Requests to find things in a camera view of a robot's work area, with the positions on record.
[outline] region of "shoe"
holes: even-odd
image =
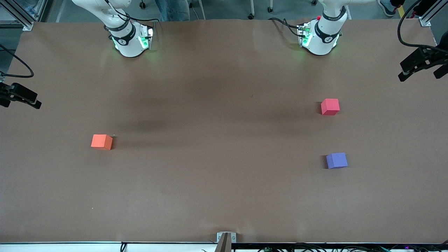
[[[412,15],[409,18],[418,18],[418,17],[416,17],[416,15],[417,15],[417,12],[414,11],[414,12],[412,12]]]
[[[388,17],[395,16],[396,8],[390,3],[389,0],[376,0],[378,5],[383,10],[384,14]]]

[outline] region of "purple cube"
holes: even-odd
[[[347,164],[347,157],[345,153],[332,153],[327,156],[327,164],[329,169],[343,168],[349,166]]]

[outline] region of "wire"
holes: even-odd
[[[0,47],[3,48],[4,51],[11,54],[18,61],[20,61],[20,63],[22,63],[30,71],[30,75],[5,74],[4,72],[0,71],[0,76],[9,76],[9,77],[16,77],[16,78],[31,78],[34,76],[33,70],[21,58],[17,57],[14,53],[12,53],[10,50],[8,50],[6,47],[4,47],[2,44],[0,44]]]
[[[389,250],[393,250],[393,249],[395,249],[396,247],[398,247],[398,245],[399,244],[395,244],[392,248],[390,248]]]
[[[296,29],[297,29],[297,26],[293,26],[293,25],[288,24],[288,22],[286,21],[286,18],[284,18],[283,21],[280,20],[280,19],[278,19],[278,18],[276,18],[276,17],[269,18],[268,20],[278,21],[278,22],[280,22],[281,24],[283,24],[284,26],[287,26],[288,29],[289,29],[294,35],[296,35],[297,37],[305,38],[304,35],[297,34],[297,33],[295,33],[295,32],[292,30],[292,28],[296,28]]]
[[[317,250],[318,252],[320,252],[320,249],[323,250],[324,252],[327,252],[324,248],[322,248],[321,246],[318,245],[313,245],[315,247],[315,250]]]
[[[198,16],[198,14],[196,13],[196,10],[194,9],[193,6],[191,6],[191,8],[193,9],[193,12],[194,12],[194,14],[196,15],[197,20],[199,20],[199,16]]]
[[[128,246],[127,243],[122,242],[120,247],[120,252],[125,252],[126,247]]]
[[[410,43],[407,43],[407,42],[403,41],[403,39],[401,38],[401,24],[403,23],[403,20],[408,16],[409,12],[411,12],[411,10],[412,10],[416,5],[418,5],[421,1],[422,1],[422,0],[417,0],[414,4],[411,5],[411,7],[409,7],[408,10],[406,10],[406,12],[405,12],[405,14],[403,15],[403,17],[401,17],[400,22],[398,23],[398,27],[397,27],[398,40],[400,41],[400,43],[402,43],[402,44],[405,45],[405,46],[409,46],[409,47],[421,47],[421,48],[423,47],[423,48],[425,48],[425,49],[430,48],[430,49],[432,49],[432,50],[436,50],[436,51],[444,52],[444,53],[447,53],[447,54],[448,54],[448,51],[447,51],[447,50],[443,50],[443,49],[441,49],[441,48],[437,48],[437,47],[430,46],[430,45],[410,44]]]
[[[384,252],[382,249],[379,249],[379,250],[377,250],[376,248],[368,249],[368,248],[360,247],[360,246],[347,246],[347,247],[344,247],[343,249],[341,249],[341,252],[345,249],[347,249],[349,252],[354,252],[354,251]]]
[[[149,21],[157,21],[157,22],[160,22],[160,20],[158,19],[158,18],[152,18],[152,19],[138,19],[138,18],[134,18],[134,17],[131,17],[128,13],[121,13],[121,12],[119,12],[119,11],[117,11],[116,9],[115,9],[115,7],[113,7],[112,6],[112,4],[109,2],[109,0],[104,0],[116,13],[118,13],[118,17],[121,19],[121,20],[123,20],[123,21],[129,21],[129,19],[132,19],[132,20],[134,20],[134,21],[142,21],[142,22],[149,22]]]

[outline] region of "table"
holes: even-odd
[[[136,58],[102,24],[36,23],[17,49],[36,75],[7,83],[42,108],[0,109],[0,240],[442,242],[448,86],[399,82],[397,23],[348,20],[327,56],[272,21],[161,23]],[[333,152],[349,167],[326,169]]]

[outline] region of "person's leg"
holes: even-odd
[[[160,11],[160,21],[189,21],[190,9],[187,0],[155,0]]]
[[[390,0],[376,0],[378,5],[388,17],[393,17],[396,13],[396,6],[391,4]]]
[[[436,0],[423,0],[417,6],[414,7],[415,15],[422,16],[435,4]]]

